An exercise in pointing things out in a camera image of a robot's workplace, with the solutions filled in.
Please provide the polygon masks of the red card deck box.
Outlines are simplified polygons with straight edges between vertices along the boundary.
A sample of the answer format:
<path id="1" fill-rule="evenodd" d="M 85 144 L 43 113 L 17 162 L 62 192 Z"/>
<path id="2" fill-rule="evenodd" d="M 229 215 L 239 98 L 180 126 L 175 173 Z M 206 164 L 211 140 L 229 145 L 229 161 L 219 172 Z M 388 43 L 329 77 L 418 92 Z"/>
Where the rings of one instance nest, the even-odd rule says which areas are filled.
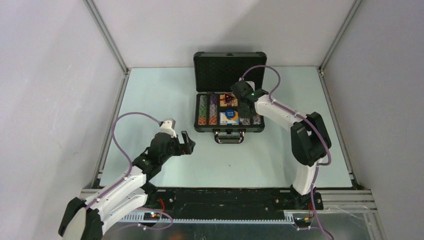
<path id="1" fill-rule="evenodd" d="M 232 93 L 223 93 L 219 95 L 220 107 L 237 107 L 238 99 Z"/>

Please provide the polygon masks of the red triangular dealer button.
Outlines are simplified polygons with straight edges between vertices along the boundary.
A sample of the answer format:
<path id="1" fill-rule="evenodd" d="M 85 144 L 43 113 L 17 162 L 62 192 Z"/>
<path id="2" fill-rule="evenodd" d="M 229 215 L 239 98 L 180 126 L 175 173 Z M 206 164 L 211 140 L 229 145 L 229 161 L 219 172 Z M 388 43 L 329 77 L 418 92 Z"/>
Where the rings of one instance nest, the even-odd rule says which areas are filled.
<path id="1" fill-rule="evenodd" d="M 224 94 L 224 102 L 226 104 L 234 101 L 234 99 L 236 99 L 236 97 L 232 93 L 225 93 Z"/>

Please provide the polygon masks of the blue small blind button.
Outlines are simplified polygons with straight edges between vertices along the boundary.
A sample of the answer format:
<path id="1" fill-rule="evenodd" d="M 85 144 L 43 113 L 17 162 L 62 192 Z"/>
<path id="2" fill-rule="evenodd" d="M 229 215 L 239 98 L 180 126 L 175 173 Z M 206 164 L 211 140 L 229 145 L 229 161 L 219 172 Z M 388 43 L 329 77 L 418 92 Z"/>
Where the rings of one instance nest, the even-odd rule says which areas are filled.
<path id="1" fill-rule="evenodd" d="M 228 109 L 228 110 L 225 111 L 225 116 L 228 119 L 234 119 L 234 118 L 237 117 L 237 112 L 232 110 L 232 109 Z"/>

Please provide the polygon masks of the black poker case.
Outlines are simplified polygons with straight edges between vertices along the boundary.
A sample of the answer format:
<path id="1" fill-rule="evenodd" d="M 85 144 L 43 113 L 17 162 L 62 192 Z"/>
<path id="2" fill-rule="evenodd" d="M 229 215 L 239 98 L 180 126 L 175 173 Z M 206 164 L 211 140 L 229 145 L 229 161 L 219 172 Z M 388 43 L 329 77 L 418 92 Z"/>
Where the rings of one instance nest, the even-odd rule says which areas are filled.
<path id="1" fill-rule="evenodd" d="M 265 120 L 261 116 L 262 124 L 253 125 L 220 125 L 220 112 L 234 110 L 238 106 L 220 107 L 220 95 L 232 93 L 231 86 L 244 77 L 246 81 L 253 81 L 255 87 L 262 87 L 265 70 L 253 66 L 265 65 L 267 55 L 264 52 L 204 52 L 199 51 L 193 56 L 195 88 L 197 91 L 195 104 L 194 129 L 198 133 L 212 133 L 218 144 L 240 144 L 244 141 L 245 133 L 260 133 L 265 129 Z M 217 125 L 209 124 L 210 95 L 217 95 Z M 207 95 L 207 125 L 198 125 L 199 100 L 201 95 Z"/>

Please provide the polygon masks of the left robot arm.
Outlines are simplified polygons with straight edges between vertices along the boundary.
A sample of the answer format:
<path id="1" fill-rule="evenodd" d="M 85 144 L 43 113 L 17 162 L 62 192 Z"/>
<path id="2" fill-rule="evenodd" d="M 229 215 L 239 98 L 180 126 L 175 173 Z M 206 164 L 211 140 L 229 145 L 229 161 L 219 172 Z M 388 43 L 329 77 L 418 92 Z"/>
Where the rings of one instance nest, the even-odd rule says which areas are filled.
<path id="1" fill-rule="evenodd" d="M 114 183 L 89 197 L 70 200 L 58 228 L 59 236 L 64 240 L 100 240 L 133 210 L 156 206 L 158 194 L 143 187 L 161 171 L 169 158 L 193 153 L 195 141 L 186 131 L 181 134 L 183 143 L 176 134 L 157 133 Z"/>

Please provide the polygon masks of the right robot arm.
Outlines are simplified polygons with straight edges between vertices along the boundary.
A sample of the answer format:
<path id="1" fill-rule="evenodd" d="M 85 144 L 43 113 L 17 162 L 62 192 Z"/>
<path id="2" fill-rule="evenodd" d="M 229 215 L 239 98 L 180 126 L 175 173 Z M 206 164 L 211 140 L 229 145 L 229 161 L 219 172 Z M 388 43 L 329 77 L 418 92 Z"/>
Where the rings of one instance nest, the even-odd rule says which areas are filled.
<path id="1" fill-rule="evenodd" d="M 328 165 L 332 162 L 332 143 L 322 116 L 317 112 L 301 114 L 273 99 L 267 91 L 254 90 L 244 80 L 230 89 L 238 101 L 239 117 L 260 115 L 289 131 L 291 152 L 298 162 L 290 201 L 295 208 L 304 209 L 311 202 L 309 193 L 315 186 L 318 167 L 324 165 L 323 158 L 328 157 Z"/>

